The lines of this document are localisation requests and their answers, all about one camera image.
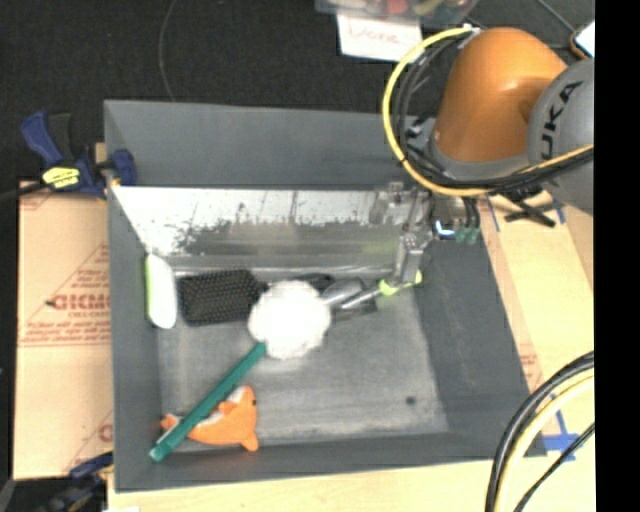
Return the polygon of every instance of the paper label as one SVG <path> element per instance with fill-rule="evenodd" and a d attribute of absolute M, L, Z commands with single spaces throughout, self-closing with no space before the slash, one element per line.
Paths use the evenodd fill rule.
<path fill-rule="evenodd" d="M 337 14 L 340 50 L 344 55 L 399 61 L 422 41 L 418 20 L 390 22 Z"/>

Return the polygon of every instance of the gray box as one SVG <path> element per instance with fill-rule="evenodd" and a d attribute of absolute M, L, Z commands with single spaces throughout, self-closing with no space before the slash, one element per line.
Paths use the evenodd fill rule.
<path fill-rule="evenodd" d="M 419 286 L 332 325 L 302 360 L 259 362 L 245 377 L 257 452 L 187 440 L 153 462 L 161 416 L 187 412 L 253 341 L 242 322 L 152 326 L 145 255 L 177 275 L 374 280 L 390 271 L 405 212 L 371 224 L 373 190 L 410 181 L 375 115 L 109 101 L 105 129 L 109 152 L 133 153 L 140 184 L 109 195 L 118 491 L 493 456 L 528 388 L 479 240 L 432 243 Z"/>

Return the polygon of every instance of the black floor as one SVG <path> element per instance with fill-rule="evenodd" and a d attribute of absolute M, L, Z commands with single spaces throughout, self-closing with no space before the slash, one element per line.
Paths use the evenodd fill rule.
<path fill-rule="evenodd" d="M 594 19 L 595 0 L 480 0 L 470 17 L 527 30 L 571 62 L 569 36 Z M 40 109 L 71 113 L 80 149 L 102 139 L 105 98 L 377 112 L 391 69 L 340 56 L 335 20 L 313 0 L 0 0 L 0 193 L 39 173 L 19 126 Z M 16 221 L 15 202 L 0 204 L 0 488 L 11 474 Z M 8 510 L 64 485 L 19 483 Z"/>

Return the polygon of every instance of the plush fish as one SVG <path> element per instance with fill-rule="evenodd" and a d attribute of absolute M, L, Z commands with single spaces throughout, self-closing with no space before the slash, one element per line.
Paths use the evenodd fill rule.
<path fill-rule="evenodd" d="M 166 414 L 160 422 L 169 430 L 182 418 Z M 200 421 L 187 436 L 189 439 L 211 445 L 240 444 L 250 452 L 258 449 L 255 434 L 258 413 L 253 389 L 249 386 L 236 388 L 224 402 Z"/>

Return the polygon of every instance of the cardboard sheet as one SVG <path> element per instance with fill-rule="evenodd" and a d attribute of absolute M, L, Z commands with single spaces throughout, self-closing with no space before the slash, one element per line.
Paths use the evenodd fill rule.
<path fill-rule="evenodd" d="M 19 224 L 13 476 L 63 476 L 113 440 L 106 204 L 45 190 Z"/>

